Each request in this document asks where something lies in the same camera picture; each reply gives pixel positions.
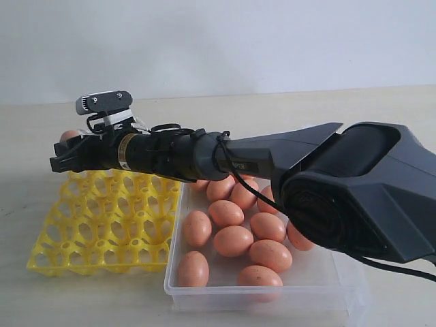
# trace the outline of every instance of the black cable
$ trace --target black cable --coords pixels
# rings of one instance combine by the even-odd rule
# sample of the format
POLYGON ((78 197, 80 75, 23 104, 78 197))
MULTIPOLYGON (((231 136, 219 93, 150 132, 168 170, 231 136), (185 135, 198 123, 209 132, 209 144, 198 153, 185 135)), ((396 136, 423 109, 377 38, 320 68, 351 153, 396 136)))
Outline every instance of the black cable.
POLYGON ((382 269, 382 270, 386 270, 386 271, 392 271, 392 272, 398 273, 398 274, 420 277, 420 278, 428 279, 429 281, 436 282, 436 276, 432 275, 432 274, 428 274, 427 272, 423 272, 423 271, 419 271, 419 270, 415 270, 415 269, 410 269, 410 268, 391 266, 389 264, 382 264, 380 262, 376 262, 376 261, 361 257, 359 255, 354 255, 351 253, 345 253, 345 254, 347 254, 350 257, 352 257, 353 259, 355 259, 359 262, 362 262, 363 264, 366 264, 368 266, 371 266, 373 268, 382 269))
MULTIPOLYGON (((235 167, 233 166, 232 160, 230 159, 230 156, 228 154, 228 150, 227 150, 227 148, 225 146, 225 142, 224 142, 225 141, 224 138, 228 137, 229 135, 230 135, 230 132, 225 131, 220 136, 217 137, 217 141, 218 141, 219 145, 221 146, 221 148, 223 149, 225 160, 227 161, 227 164, 228 164, 230 170, 232 171, 233 175, 236 177, 236 179, 239 181, 239 183, 243 187, 248 189, 252 194, 254 194, 258 198, 260 198, 262 201, 266 202, 267 204, 269 204, 270 206, 277 209, 278 211, 280 211, 281 213, 283 213, 284 215, 286 215, 288 217, 287 213, 284 211, 283 208, 281 208, 276 203, 274 203, 273 201, 268 199, 266 196, 264 196, 263 194, 261 194, 260 192, 256 191, 254 188, 252 188, 250 185, 248 185, 244 181, 244 179, 239 175, 239 173, 236 171, 235 167)), ((382 264, 380 262, 376 262, 376 261, 364 258, 364 257, 359 256, 359 255, 354 255, 354 254, 348 253, 346 251, 344 251, 344 253, 347 254, 349 257, 351 257, 351 258, 353 258, 353 259, 355 259, 363 264, 366 264, 367 266, 373 267, 373 268, 378 268, 378 269, 385 270, 385 271, 391 271, 391 272, 398 273, 398 274, 420 277, 423 279, 428 279, 429 281, 436 282, 436 276, 432 275, 432 274, 428 274, 427 272, 422 272, 422 271, 414 270, 414 269, 410 269, 410 268, 392 266, 389 264, 382 264)))

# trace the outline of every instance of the clear plastic container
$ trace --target clear plastic container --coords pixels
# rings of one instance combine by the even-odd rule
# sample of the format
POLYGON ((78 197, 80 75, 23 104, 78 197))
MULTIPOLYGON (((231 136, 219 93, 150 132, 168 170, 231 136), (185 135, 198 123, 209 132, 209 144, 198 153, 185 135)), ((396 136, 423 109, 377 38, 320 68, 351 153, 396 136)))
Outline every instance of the clear plastic container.
MULTIPOLYGON (((268 184, 256 180, 260 189, 268 184)), ((172 236, 170 258, 164 288, 172 296, 177 311, 249 311, 252 314, 289 317, 299 326, 363 326, 371 305, 371 295, 361 265, 342 253, 315 247, 308 252, 296 250, 286 240, 293 255, 292 267, 281 273, 283 287, 241 287, 236 279, 250 265, 248 256, 224 258, 213 249, 212 240, 201 249, 209 263, 210 277, 206 287, 178 287, 177 266, 184 254, 194 250, 183 239, 182 223, 192 210, 207 213, 209 205, 203 193, 186 185, 179 201, 172 236), (256 294, 279 294, 278 299, 261 303, 256 294)), ((246 212, 243 226, 258 212, 254 206, 246 212)), ((287 217, 280 215, 283 221, 287 217)))

